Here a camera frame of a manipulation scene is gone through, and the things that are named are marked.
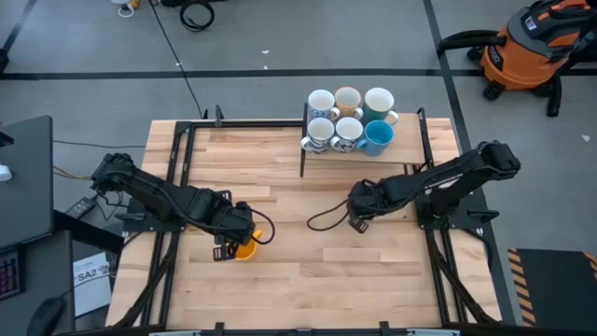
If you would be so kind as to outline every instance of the wooden table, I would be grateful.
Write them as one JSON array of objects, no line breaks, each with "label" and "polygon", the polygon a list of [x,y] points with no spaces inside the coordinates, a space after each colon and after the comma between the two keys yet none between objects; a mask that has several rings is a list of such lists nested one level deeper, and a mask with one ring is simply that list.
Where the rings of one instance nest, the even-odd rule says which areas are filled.
[{"label": "wooden table", "polygon": [[[143,170],[165,178],[175,123],[152,123]],[[436,162],[457,156],[450,120],[429,119],[427,125]],[[253,261],[213,262],[213,236],[187,226],[178,248],[168,329],[213,329],[215,322],[225,322],[226,329],[378,328],[380,321],[392,328],[439,327],[426,242],[412,204],[376,218],[365,234],[347,224],[326,232],[305,224],[345,199],[355,181],[400,174],[404,166],[311,161],[309,173],[300,178],[300,138],[297,127],[196,132],[188,183],[231,190],[234,201],[248,201],[270,216],[277,234],[270,245],[259,247]],[[182,166],[177,164],[176,182]],[[341,215],[313,225],[328,225]],[[254,220],[269,237],[267,223]],[[154,239],[155,233],[143,233],[122,253],[107,325],[117,322],[143,289]],[[460,231],[452,231],[451,240],[461,280],[499,319],[482,243]],[[445,279],[444,286],[449,289]],[[451,290],[446,294],[455,320]],[[160,302],[159,289],[152,322],[158,321]]]}]

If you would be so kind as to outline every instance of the white cable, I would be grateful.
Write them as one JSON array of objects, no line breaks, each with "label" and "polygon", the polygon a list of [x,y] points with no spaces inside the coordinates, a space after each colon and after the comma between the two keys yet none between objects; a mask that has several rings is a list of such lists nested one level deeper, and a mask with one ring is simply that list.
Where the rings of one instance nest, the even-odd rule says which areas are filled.
[{"label": "white cable", "polygon": [[131,14],[129,14],[129,15],[122,14],[122,7],[120,7],[118,9],[118,14],[121,18],[130,18],[131,16],[134,15],[134,9],[131,7],[131,5],[127,5],[127,8],[131,11]]}]

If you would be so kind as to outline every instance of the mug handle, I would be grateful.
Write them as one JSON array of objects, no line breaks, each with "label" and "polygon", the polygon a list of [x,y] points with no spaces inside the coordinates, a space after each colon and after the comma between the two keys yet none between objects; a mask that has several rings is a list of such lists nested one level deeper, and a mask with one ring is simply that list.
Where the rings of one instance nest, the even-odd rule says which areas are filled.
[{"label": "mug handle", "polygon": [[330,115],[329,115],[330,120],[335,120],[340,116],[340,109],[337,107],[330,108],[329,112],[330,112]]},{"label": "mug handle", "polygon": [[337,144],[339,141],[340,141],[340,137],[336,135],[336,136],[334,136],[334,137],[333,137],[331,140],[329,140],[329,145],[330,145],[332,148],[334,148],[334,149],[338,150],[338,149],[336,148],[336,144]]},{"label": "mug handle", "polygon": [[394,118],[394,122],[388,122],[390,125],[395,125],[398,122],[398,114],[395,111],[388,111],[388,116]]},{"label": "mug handle", "polygon": [[367,139],[363,139],[356,143],[356,147],[361,150],[365,150],[365,146],[367,145],[367,142],[368,142]]},{"label": "mug handle", "polygon": [[357,107],[354,109],[354,118],[361,120],[361,118],[363,118],[363,109],[361,107]]},{"label": "mug handle", "polygon": [[311,148],[311,139],[309,138],[309,136],[305,136],[304,138],[302,138],[300,140],[300,146],[303,149],[307,150],[307,151],[311,151],[312,150],[312,148]]}]

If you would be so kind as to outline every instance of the desk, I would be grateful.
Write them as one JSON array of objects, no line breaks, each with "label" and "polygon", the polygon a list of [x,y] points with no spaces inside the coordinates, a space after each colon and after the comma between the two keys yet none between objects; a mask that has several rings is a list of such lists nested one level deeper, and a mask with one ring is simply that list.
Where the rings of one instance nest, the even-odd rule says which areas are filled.
[{"label": "desk", "polygon": [[[436,162],[457,156],[450,120],[429,119],[427,125]],[[143,170],[166,177],[174,126],[174,120],[152,123]],[[355,181],[400,174],[404,166],[312,161],[300,178],[300,138],[300,127],[200,128],[195,133],[188,183],[231,190],[234,201],[248,201],[270,216],[277,234],[251,262],[216,263],[214,238],[188,226],[180,236],[168,329],[213,329],[215,322],[225,322],[226,329],[361,329],[377,328],[380,321],[392,328],[439,327],[424,233],[411,204],[376,218],[362,235],[348,225],[327,232],[305,225],[308,217],[342,201]],[[174,183],[181,179],[185,143]],[[339,216],[314,225],[325,226]],[[254,220],[268,237],[264,220]],[[107,325],[120,320],[143,289],[154,238],[155,233],[144,233],[122,253]],[[463,283],[499,319],[482,243],[459,231],[451,240]],[[455,320],[451,290],[446,293]],[[158,291],[153,323],[160,302]]]},{"label": "desk", "polygon": [[[0,301],[0,321],[3,335],[21,336],[27,332],[29,321],[45,299],[62,295],[73,287],[73,258],[71,232],[59,231],[23,247],[27,258],[25,291]],[[64,295],[64,312],[56,332],[75,329],[73,292]]]}]

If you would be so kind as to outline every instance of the paper sheet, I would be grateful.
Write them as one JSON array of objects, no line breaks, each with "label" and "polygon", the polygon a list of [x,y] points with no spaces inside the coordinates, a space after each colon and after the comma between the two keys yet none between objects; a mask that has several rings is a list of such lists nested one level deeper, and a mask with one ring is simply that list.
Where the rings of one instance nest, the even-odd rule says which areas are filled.
[{"label": "paper sheet", "polygon": [[110,288],[110,277],[106,276],[109,274],[109,263],[104,252],[74,262],[73,274],[76,287],[75,317],[110,304],[112,289]]}]

